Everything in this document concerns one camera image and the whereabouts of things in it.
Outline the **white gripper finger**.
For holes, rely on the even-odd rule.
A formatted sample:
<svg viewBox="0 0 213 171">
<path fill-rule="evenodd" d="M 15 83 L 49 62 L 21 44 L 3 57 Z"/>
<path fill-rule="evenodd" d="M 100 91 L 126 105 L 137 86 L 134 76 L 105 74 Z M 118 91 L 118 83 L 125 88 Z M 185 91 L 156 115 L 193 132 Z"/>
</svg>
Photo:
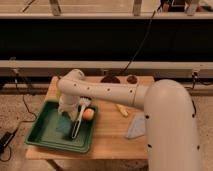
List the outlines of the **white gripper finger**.
<svg viewBox="0 0 213 171">
<path fill-rule="evenodd" d="M 74 122 L 78 117 L 78 112 L 69 113 L 69 117 L 70 117 L 70 120 Z"/>
<path fill-rule="evenodd" d="M 61 106 L 58 107 L 58 114 L 59 115 L 63 115 L 63 113 L 65 112 L 64 108 L 62 108 Z"/>
</svg>

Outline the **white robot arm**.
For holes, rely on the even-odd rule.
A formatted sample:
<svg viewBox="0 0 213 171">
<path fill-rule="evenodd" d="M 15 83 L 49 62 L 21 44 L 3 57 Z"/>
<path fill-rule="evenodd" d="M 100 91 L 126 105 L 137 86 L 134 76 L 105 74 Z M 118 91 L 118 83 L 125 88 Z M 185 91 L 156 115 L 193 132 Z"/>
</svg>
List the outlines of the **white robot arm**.
<svg viewBox="0 0 213 171">
<path fill-rule="evenodd" d="M 145 114 L 149 171 L 202 171 L 196 109 L 180 83 L 93 83 L 73 69 L 58 82 L 66 98 L 83 96 L 140 109 Z"/>
</svg>

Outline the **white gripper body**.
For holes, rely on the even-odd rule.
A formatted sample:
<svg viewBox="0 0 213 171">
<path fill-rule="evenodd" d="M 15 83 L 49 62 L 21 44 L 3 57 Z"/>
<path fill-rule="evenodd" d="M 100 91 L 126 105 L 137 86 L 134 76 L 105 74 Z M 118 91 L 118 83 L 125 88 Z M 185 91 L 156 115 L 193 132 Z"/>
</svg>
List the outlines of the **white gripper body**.
<svg viewBox="0 0 213 171">
<path fill-rule="evenodd" d="M 59 106 L 64 108 L 65 112 L 74 113 L 77 112 L 79 98 L 77 96 L 69 96 L 62 94 L 59 98 Z"/>
</svg>

